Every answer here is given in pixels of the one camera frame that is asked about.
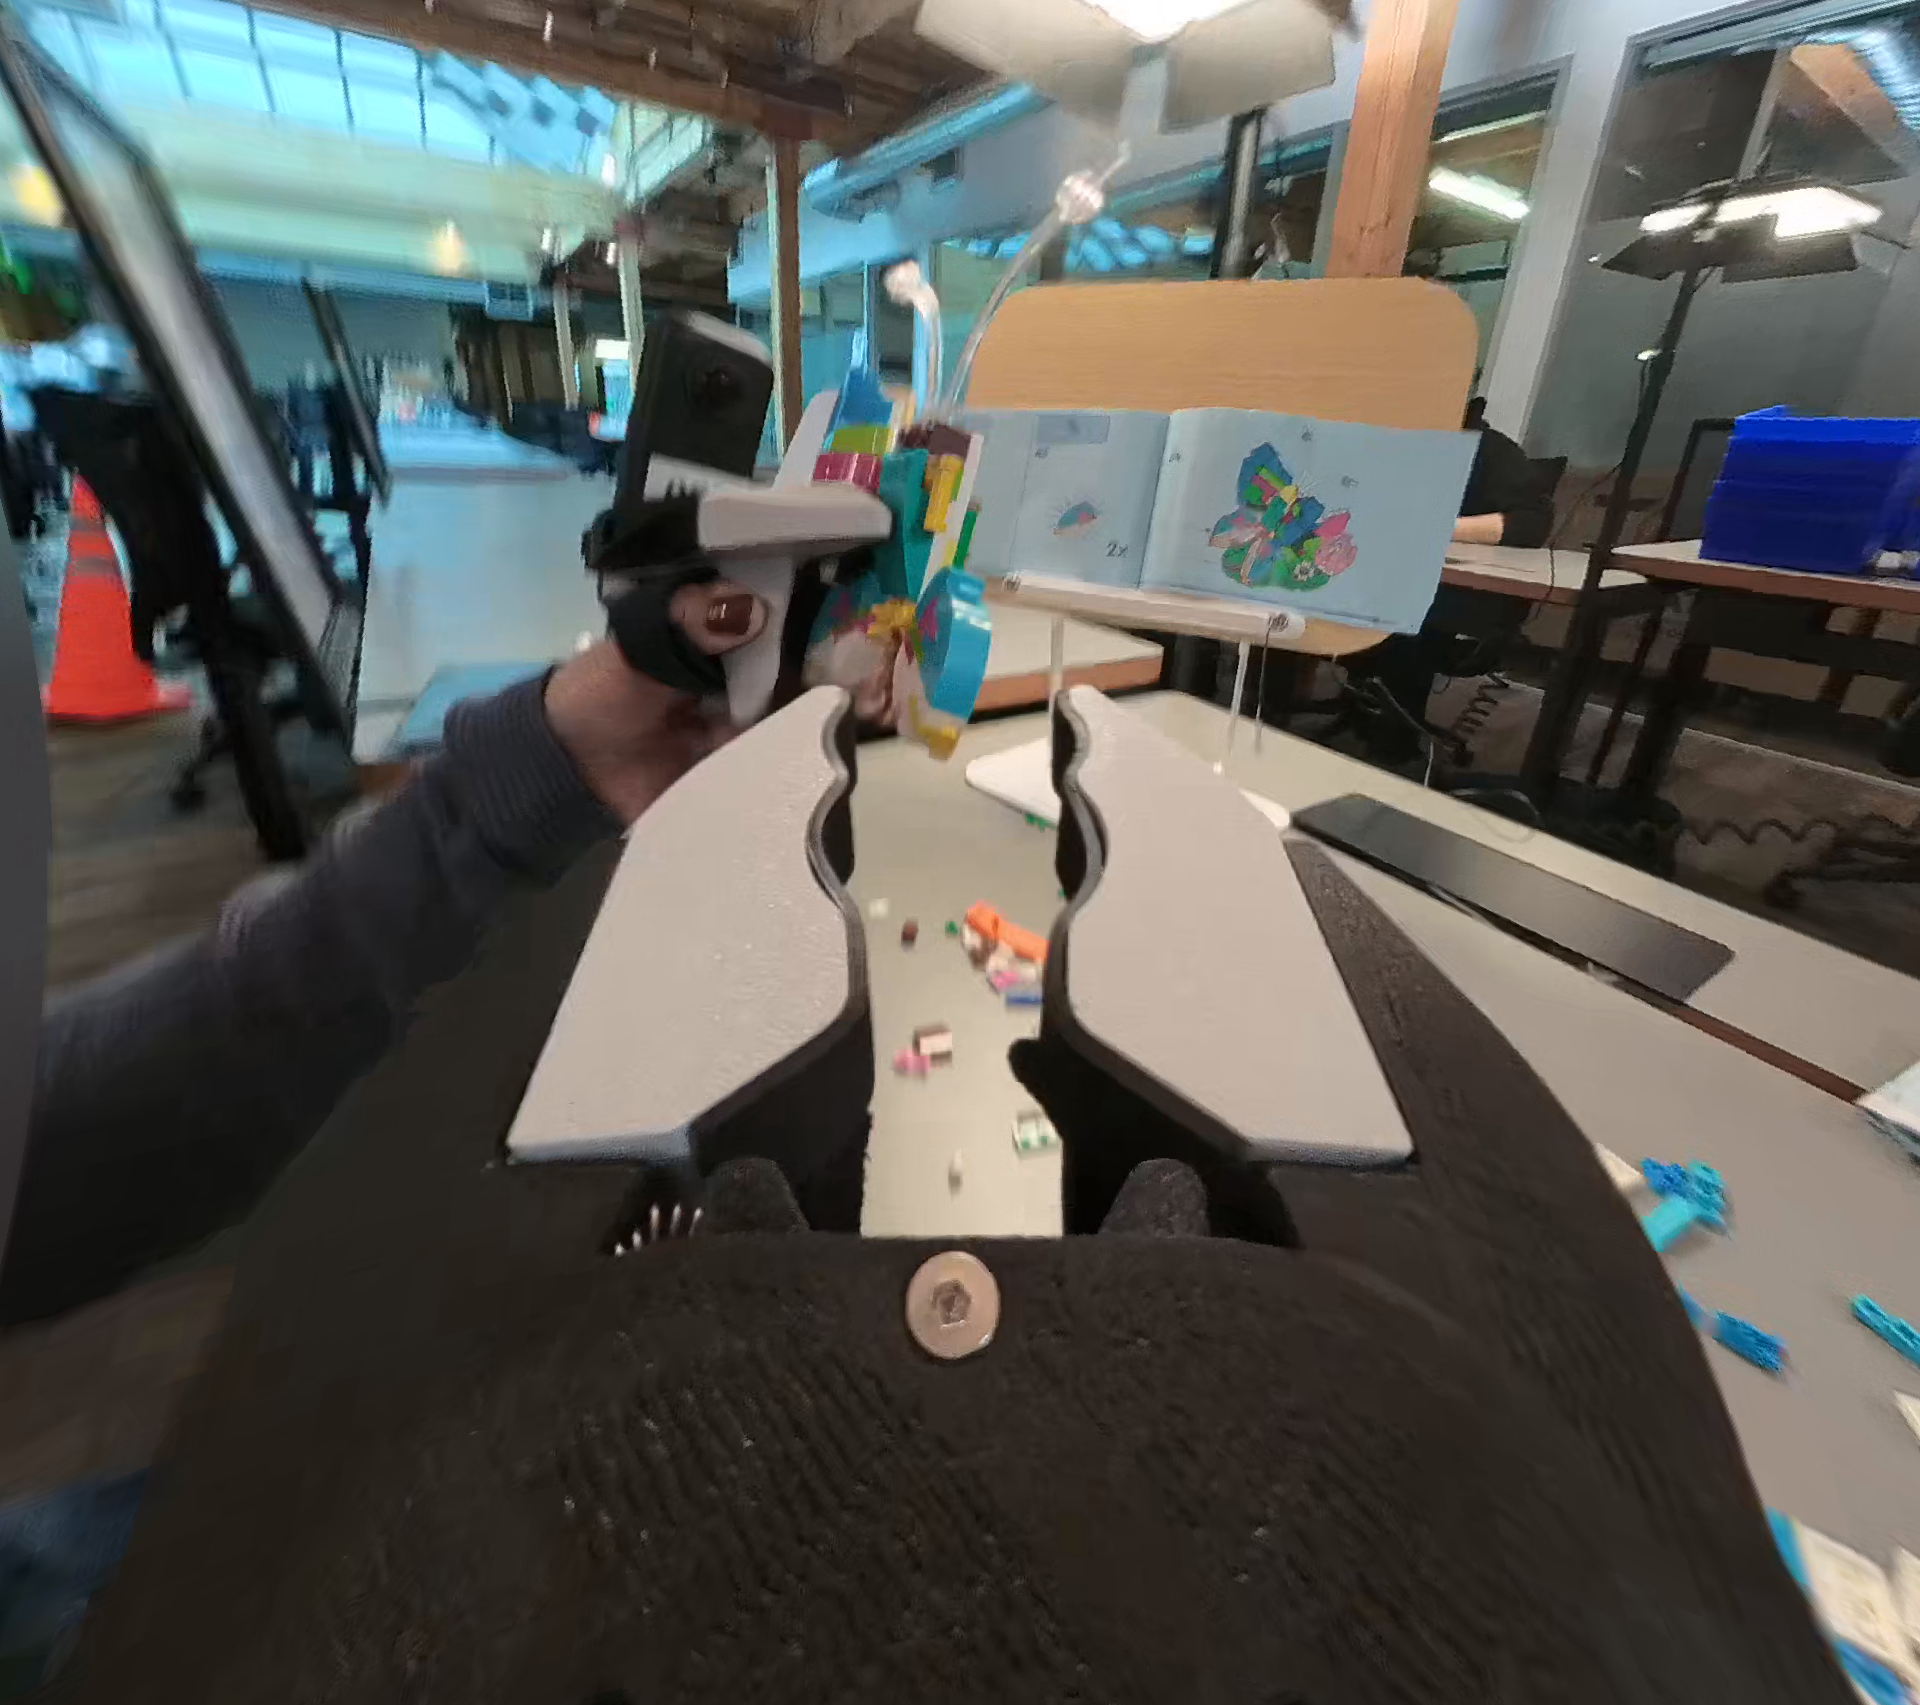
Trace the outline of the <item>person's left forearm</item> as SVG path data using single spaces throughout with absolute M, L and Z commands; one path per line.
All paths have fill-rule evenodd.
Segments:
M 457 703 L 438 751 L 300 865 L 46 1004 L 6 1329 L 237 1224 L 498 913 L 611 834 L 546 690 L 527 678 Z

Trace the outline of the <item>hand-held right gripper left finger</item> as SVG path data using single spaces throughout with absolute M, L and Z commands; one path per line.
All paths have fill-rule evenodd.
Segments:
M 856 721 L 811 687 L 629 829 L 505 1133 L 515 1164 L 827 1164 L 873 1094 Z

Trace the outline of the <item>stack of blue bins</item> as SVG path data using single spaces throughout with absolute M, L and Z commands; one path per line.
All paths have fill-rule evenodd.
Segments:
M 1712 562 L 1813 573 L 1915 573 L 1918 419 L 1805 416 L 1734 422 L 1699 521 Z

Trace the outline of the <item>flat black tablet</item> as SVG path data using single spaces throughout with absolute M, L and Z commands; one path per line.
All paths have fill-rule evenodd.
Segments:
M 1715 938 L 1365 795 L 1342 793 L 1289 821 L 1324 846 L 1660 1000 L 1690 1002 L 1734 960 Z

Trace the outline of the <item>wooden support column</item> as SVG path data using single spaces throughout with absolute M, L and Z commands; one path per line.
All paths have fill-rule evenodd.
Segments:
M 1328 277 L 1397 277 L 1427 190 L 1460 0 L 1369 0 L 1326 241 Z

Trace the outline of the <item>scattered small lego pieces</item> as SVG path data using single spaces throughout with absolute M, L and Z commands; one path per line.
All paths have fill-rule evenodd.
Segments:
M 862 1227 L 1049 1234 L 1058 1140 L 1013 1072 L 1035 1039 L 1044 938 L 987 902 L 868 911 L 876 1084 Z

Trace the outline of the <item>orange traffic cone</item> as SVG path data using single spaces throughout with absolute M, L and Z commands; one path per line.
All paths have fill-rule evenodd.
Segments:
M 83 478 L 68 489 L 63 572 L 42 711 L 53 727 L 107 727 L 186 710 L 192 692 L 164 684 L 131 641 L 131 594 L 99 499 Z

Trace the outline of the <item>person's left hand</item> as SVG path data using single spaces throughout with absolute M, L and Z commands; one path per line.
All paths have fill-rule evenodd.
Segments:
M 745 585 L 713 577 L 674 587 L 666 616 L 690 650 L 715 659 L 760 635 L 766 603 Z M 556 666 L 541 692 L 556 744 L 622 829 L 735 732 L 723 700 L 635 670 L 616 635 Z

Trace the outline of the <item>colourful lego butterfly model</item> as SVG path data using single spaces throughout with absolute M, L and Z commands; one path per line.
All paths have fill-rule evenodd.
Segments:
M 952 757 L 971 719 L 993 640 L 987 590 L 965 556 L 986 438 L 963 426 L 961 400 L 1004 299 L 1051 241 L 1104 210 L 1128 155 L 1129 143 L 1116 141 L 1102 163 L 1060 180 L 986 294 L 953 363 L 929 360 L 937 382 L 912 426 L 894 429 L 885 448 L 827 445 L 816 464 L 818 473 L 831 470 L 885 505 L 890 529 L 827 564 L 823 595 L 801 627 L 799 684 L 843 690 L 862 725 L 916 742 L 937 762 Z

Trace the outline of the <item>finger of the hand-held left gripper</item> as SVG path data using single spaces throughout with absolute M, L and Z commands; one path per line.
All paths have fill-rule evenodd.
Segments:
M 836 556 L 885 543 L 896 515 L 848 482 L 711 488 L 694 508 L 695 549 L 711 559 Z
M 823 387 L 806 400 L 781 448 L 780 468 L 775 472 L 777 491 L 799 489 L 814 484 L 818 457 L 831 431 L 838 400 L 838 387 Z

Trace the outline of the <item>open lego instruction booklet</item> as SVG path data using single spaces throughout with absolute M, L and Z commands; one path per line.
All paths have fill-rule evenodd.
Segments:
M 970 568 L 1178 592 L 1408 635 L 1441 582 L 1476 436 L 1232 405 L 987 407 Z

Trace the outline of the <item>wooden board book stand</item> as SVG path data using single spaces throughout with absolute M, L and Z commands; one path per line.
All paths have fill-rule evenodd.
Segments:
M 1474 317 L 1421 279 L 1056 284 L 1005 299 L 965 412 L 1232 405 L 1462 429 L 1474 368 Z M 1272 656 L 1342 657 L 1386 638 L 1222 598 L 986 579 L 995 598 L 1056 620 L 1229 643 L 1229 732 Z

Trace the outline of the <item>studio light on stand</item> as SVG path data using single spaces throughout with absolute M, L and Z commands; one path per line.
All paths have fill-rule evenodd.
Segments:
M 1673 292 L 1660 329 L 1640 353 L 1636 403 L 1522 757 L 1522 787 L 1542 815 L 1560 806 L 1568 748 L 1603 645 L 1603 577 L 1699 287 L 1715 276 L 1765 281 L 1855 270 L 1857 233 L 1879 216 L 1878 203 L 1826 182 L 1718 180 L 1650 210 L 1634 239 L 1603 262 L 1611 274 L 1672 279 Z

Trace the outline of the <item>group of turquoise lego pieces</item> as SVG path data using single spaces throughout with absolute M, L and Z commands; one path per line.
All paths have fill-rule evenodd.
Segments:
M 1657 1255 L 1672 1253 L 1691 1236 L 1723 1234 L 1727 1231 L 1730 1209 L 1723 1180 L 1710 1164 L 1642 1160 L 1636 1171 L 1638 1183 L 1651 1193 L 1651 1206 L 1640 1217 L 1640 1224 L 1647 1245 Z M 1768 1375 L 1785 1370 L 1787 1349 L 1778 1337 L 1734 1313 L 1704 1305 L 1680 1282 L 1673 1284 L 1673 1290 L 1691 1329 L 1712 1345 L 1756 1370 Z M 1918 1329 L 1914 1323 L 1860 1292 L 1848 1296 L 1846 1309 L 1860 1330 L 1897 1354 L 1910 1368 L 1918 1368 Z

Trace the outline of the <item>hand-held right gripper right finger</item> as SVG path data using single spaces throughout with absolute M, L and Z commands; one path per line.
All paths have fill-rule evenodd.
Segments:
M 1020 1072 L 1063 1164 L 1408 1164 L 1283 829 L 1104 692 L 1051 718 L 1063 902 Z

